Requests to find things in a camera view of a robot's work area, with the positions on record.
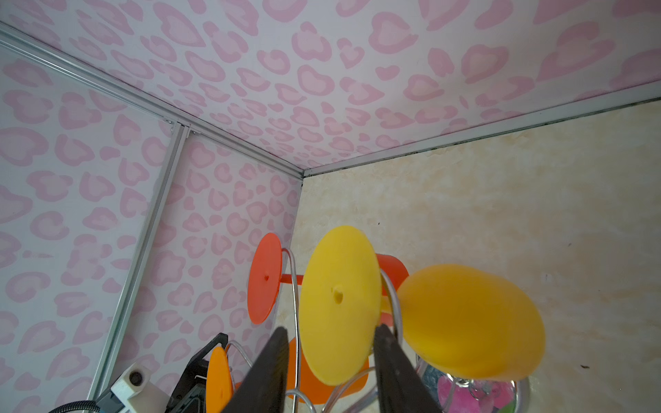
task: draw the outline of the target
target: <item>pink leopard print wallpaper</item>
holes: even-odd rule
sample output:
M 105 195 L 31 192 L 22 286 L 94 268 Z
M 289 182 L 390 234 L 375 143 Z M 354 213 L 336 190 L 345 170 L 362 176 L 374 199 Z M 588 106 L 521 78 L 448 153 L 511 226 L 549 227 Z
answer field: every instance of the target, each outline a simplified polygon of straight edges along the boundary
M 85 399 L 170 125 L 0 50 L 3 412 Z
M 0 19 L 301 168 L 661 79 L 649 0 L 7 0 Z
M 188 359 L 218 332 L 254 359 L 272 316 L 256 326 L 247 309 L 248 274 L 262 237 L 292 238 L 301 181 L 193 135 L 159 224 L 150 263 L 114 374 L 134 361 L 171 393 Z M 229 352 L 236 381 L 247 364 Z

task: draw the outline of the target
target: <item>beige floor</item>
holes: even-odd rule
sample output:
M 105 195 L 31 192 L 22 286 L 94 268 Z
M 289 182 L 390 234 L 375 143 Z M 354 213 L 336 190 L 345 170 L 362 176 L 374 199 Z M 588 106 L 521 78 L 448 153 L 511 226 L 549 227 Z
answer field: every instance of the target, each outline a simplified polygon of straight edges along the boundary
M 410 272 L 456 262 L 528 293 L 547 331 L 529 411 L 658 409 L 661 102 L 307 178 L 300 273 L 339 225 Z

